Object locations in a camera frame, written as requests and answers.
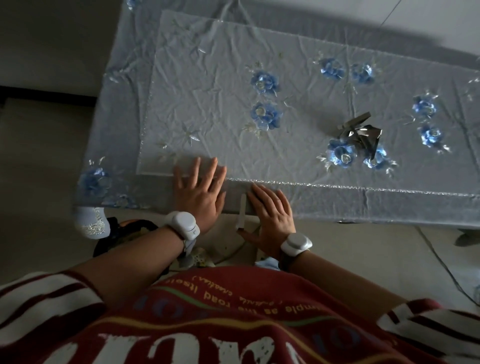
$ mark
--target table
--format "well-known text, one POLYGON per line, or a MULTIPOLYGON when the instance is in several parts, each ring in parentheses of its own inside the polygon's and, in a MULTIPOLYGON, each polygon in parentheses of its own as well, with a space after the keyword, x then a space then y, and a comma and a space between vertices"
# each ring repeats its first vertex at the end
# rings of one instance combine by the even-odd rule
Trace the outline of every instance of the table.
POLYGON ((257 2, 130 0, 76 203, 167 213, 173 164, 217 156, 229 167, 227 213, 238 212, 241 194, 256 181, 280 187, 299 218, 475 228, 475 60, 421 39, 257 2), (345 73, 339 80, 321 73, 330 57, 345 73), (372 65, 373 83, 358 83, 355 63, 372 65), (258 94, 251 79, 260 70, 279 80, 278 92, 258 94), (428 92, 438 94, 429 120, 412 110, 414 97, 428 92), (283 114, 278 128, 256 128, 258 102, 283 114), (357 148, 355 163, 327 171, 317 157, 338 137, 337 126, 367 111, 397 166, 389 174, 370 169, 357 148), (422 144, 422 125, 441 130, 439 148, 422 144), (439 154, 443 144, 451 152, 439 154))

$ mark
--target white wrist device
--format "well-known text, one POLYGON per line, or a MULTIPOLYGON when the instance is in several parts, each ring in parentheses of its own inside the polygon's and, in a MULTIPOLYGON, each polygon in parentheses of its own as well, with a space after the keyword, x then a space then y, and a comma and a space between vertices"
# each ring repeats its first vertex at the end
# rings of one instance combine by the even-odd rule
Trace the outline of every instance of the white wrist device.
POLYGON ((195 221, 195 217, 189 212, 170 212, 166 216, 166 224, 186 241, 195 240, 200 235, 200 228, 195 221))
POLYGON ((305 250, 308 250, 312 247, 312 242, 305 235, 300 234, 299 232, 294 232, 287 237, 280 249, 286 255, 294 257, 300 253, 303 253, 305 250))

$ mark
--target floor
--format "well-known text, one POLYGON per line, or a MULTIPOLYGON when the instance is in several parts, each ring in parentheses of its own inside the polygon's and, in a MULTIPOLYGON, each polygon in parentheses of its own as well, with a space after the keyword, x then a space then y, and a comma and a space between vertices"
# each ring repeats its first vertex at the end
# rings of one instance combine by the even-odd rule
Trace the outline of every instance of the floor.
MULTIPOLYGON (((92 256, 95 241, 72 221, 72 192, 80 170, 93 110, 8 99, 0 114, 0 284, 35 271, 68 268, 92 256)), ((119 220, 162 216, 107 209, 119 220)), ((242 246, 234 215, 222 215, 202 238, 214 261, 242 246)), ((247 229, 258 226, 249 217, 247 229)), ((405 297, 431 297, 446 306, 480 310, 463 296, 413 226, 336 224, 296 220, 297 230, 326 259, 405 297)), ((460 248, 453 229, 422 227, 463 289, 478 295, 480 245, 460 248)), ((222 264, 251 264, 256 250, 245 244, 222 264)))

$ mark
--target hand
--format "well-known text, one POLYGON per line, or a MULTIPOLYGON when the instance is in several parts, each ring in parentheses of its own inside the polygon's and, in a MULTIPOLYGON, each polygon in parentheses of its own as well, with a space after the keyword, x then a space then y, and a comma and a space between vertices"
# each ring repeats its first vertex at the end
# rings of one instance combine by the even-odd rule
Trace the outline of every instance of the hand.
POLYGON ((295 232, 292 208, 280 190, 275 193, 256 184, 253 184, 252 190, 255 194, 250 191, 247 194, 260 218, 260 235, 244 230, 238 230, 237 233, 268 256, 279 259, 280 245, 295 232))
POLYGON ((214 180, 218 160, 213 158, 210 168, 197 186, 200 162, 200 157, 195 159, 186 184, 183 183, 180 167, 175 166, 173 170, 175 209, 190 212, 197 221, 200 233, 205 234, 215 224, 225 204, 226 192, 220 193, 220 189, 227 175, 227 167, 221 167, 214 180))

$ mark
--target finger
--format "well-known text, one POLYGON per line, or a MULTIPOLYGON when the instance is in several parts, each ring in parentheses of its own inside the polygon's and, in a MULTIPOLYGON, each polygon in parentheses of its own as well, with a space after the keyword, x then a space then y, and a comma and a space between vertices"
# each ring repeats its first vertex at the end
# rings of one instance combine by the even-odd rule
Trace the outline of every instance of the finger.
POLYGON ((260 237, 258 235, 252 234, 251 232, 245 230, 237 230, 237 234, 240 235, 245 241, 260 246, 260 237))
POLYGON ((220 168, 220 172, 218 173, 217 177, 212 182, 210 186, 210 192, 214 195, 218 195, 222 188, 223 182, 225 180, 225 176, 227 175, 227 167, 220 168))
POLYGON ((253 205, 253 208, 255 209, 255 212, 257 213, 257 216, 259 218, 267 218, 268 217, 268 212, 265 208, 265 205, 262 204, 262 202, 255 196, 252 192, 248 191, 247 192, 248 199, 253 205))
POLYGON ((278 198, 278 196, 273 192, 271 189, 266 188, 265 186, 260 185, 260 188, 264 190, 267 195, 272 199, 273 203, 275 204, 276 210, 280 213, 284 213, 282 201, 278 198))
POLYGON ((195 188, 198 182, 198 170, 200 169, 200 157, 195 158, 193 161, 192 171, 188 178, 187 188, 195 188))
POLYGON ((292 216, 292 207, 290 206, 290 202, 288 202, 287 197, 283 194, 281 190, 278 190, 276 192, 276 195, 278 196, 280 201, 282 201, 283 209, 287 213, 287 215, 292 216))
POLYGON ((223 210, 223 206, 225 205, 225 196, 227 193, 223 191, 221 194, 218 195, 215 201, 215 210, 216 210, 216 215, 220 215, 223 210))
POLYGON ((183 181, 181 180, 181 169, 179 166, 173 167, 173 188, 180 190, 183 188, 183 181))
POLYGON ((276 210, 275 204, 273 200, 270 198, 270 196, 265 192, 263 189, 261 189, 259 186, 257 186, 255 183, 252 185, 252 189, 255 192, 255 194, 258 196, 258 198, 263 202, 268 214, 270 216, 274 216, 278 211, 276 210))
POLYGON ((203 189, 205 192, 208 191, 210 184, 212 183, 213 176, 215 174, 216 165, 218 164, 217 158, 212 158, 212 163, 208 168, 208 171, 202 177, 202 182, 200 183, 200 188, 203 189))

